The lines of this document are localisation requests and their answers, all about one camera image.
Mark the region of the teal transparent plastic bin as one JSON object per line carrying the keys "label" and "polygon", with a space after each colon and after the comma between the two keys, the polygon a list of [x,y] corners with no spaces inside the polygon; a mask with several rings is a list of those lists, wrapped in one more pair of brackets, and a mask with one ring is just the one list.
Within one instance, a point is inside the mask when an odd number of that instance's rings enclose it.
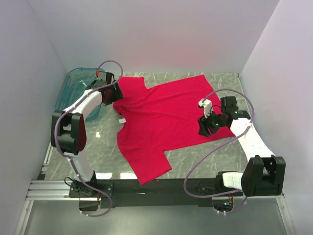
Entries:
{"label": "teal transparent plastic bin", "polygon": [[95,72],[96,68],[72,69],[65,77],[55,104],[55,110],[64,110],[80,98],[86,87],[97,78]]}

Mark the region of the red t-shirt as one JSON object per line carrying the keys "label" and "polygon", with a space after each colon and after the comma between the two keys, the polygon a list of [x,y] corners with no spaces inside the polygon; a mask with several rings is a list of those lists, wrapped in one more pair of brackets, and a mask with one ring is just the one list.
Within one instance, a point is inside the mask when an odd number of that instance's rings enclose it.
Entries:
{"label": "red t-shirt", "polygon": [[139,183],[154,180],[172,169],[165,151],[232,137],[222,127],[211,137],[198,134],[203,110],[198,102],[213,92],[204,75],[147,88],[144,77],[122,77],[123,98],[113,108],[126,120],[117,145]]}

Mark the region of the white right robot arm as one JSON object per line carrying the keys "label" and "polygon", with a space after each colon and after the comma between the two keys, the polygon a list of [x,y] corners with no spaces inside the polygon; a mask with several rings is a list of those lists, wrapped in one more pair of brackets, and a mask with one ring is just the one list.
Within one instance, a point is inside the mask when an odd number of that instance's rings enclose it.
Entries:
{"label": "white right robot arm", "polygon": [[201,99],[198,106],[203,115],[198,119],[199,135],[212,137],[227,127],[237,137],[247,158],[244,172],[220,172],[215,182],[215,191],[226,195],[237,189],[248,197],[281,195],[285,176],[286,162],[265,145],[254,128],[246,110],[240,110],[234,96],[221,98],[221,112],[213,111],[208,99]]}

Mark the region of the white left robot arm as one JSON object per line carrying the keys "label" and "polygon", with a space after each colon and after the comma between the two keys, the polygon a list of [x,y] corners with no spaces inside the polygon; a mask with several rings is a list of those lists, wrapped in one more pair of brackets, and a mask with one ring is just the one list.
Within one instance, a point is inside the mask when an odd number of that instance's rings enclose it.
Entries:
{"label": "white left robot arm", "polygon": [[52,114],[51,145],[69,162],[80,191],[87,197],[97,193],[95,172],[85,155],[87,134],[85,120],[100,105],[111,105],[123,98],[118,80],[107,71],[96,71],[96,79],[70,106]]}

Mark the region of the black base beam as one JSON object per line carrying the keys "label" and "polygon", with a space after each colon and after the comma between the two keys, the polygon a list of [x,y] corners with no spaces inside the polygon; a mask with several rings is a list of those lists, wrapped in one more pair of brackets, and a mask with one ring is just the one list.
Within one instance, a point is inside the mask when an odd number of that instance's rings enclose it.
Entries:
{"label": "black base beam", "polygon": [[[105,192],[115,207],[184,206],[212,207],[211,198],[191,197],[183,189],[183,179],[159,179],[141,185],[136,179],[97,180],[92,186]],[[98,207],[108,209],[110,199],[100,195],[80,182],[69,184],[69,198],[79,199],[83,211],[95,211]],[[206,196],[221,193],[228,196],[233,190],[222,186],[214,178],[188,179],[187,190],[195,195]]]}

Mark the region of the aluminium frame rail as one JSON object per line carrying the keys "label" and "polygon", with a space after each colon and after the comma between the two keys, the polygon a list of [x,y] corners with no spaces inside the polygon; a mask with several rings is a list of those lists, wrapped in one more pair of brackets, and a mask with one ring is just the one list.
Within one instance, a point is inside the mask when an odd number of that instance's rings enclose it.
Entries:
{"label": "aluminium frame rail", "polygon": [[[96,172],[98,179],[107,175],[104,172],[103,164],[101,163],[102,155],[100,151],[103,150],[102,142],[105,144],[115,142],[116,137],[109,138],[107,134],[103,134],[105,120],[101,117],[93,121],[87,121],[87,158],[89,164]],[[28,215],[33,209],[35,201],[65,201],[69,200],[69,186],[64,183],[66,176],[73,176],[67,160],[60,155],[52,145],[48,146],[42,171],[37,180],[31,181],[28,193],[26,195],[25,204],[21,213],[18,226],[15,234],[22,235],[26,232],[26,222],[29,221]]]}

